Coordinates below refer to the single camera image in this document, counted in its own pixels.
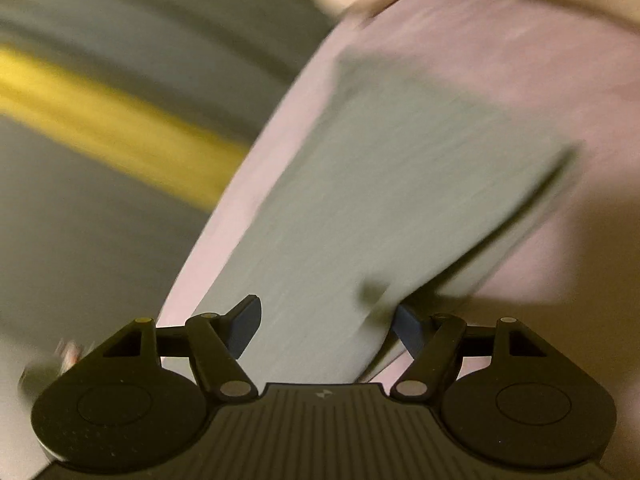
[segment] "folded cloth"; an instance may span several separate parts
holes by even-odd
[[[259,388],[375,374],[402,351],[388,347],[396,305],[424,284],[468,295],[574,174],[577,147],[542,121],[404,62],[346,56],[338,68],[327,108],[196,309],[261,298],[240,359]]]

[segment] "pink surface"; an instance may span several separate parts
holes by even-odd
[[[575,192],[464,317],[518,317],[600,381],[619,412],[603,465],[640,478],[640,34],[604,20],[533,0],[401,0],[367,27],[340,24],[230,184],[160,323],[184,322],[204,296],[321,112],[332,63],[348,45],[409,56],[494,102],[542,110],[584,141]]]

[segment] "yellow floor tape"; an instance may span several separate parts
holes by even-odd
[[[0,112],[209,211],[248,152],[248,146],[7,46],[0,46]]]

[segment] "silver screw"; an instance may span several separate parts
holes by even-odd
[[[396,385],[396,392],[405,397],[420,397],[427,392],[427,385],[420,381],[402,381]]]
[[[251,393],[251,385],[244,381],[227,381],[220,386],[220,393],[227,397],[244,397]]]

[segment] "white logo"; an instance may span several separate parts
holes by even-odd
[[[316,396],[320,397],[321,399],[325,399],[330,395],[333,395],[334,393],[329,391],[329,390],[322,390],[321,392],[316,393]]]

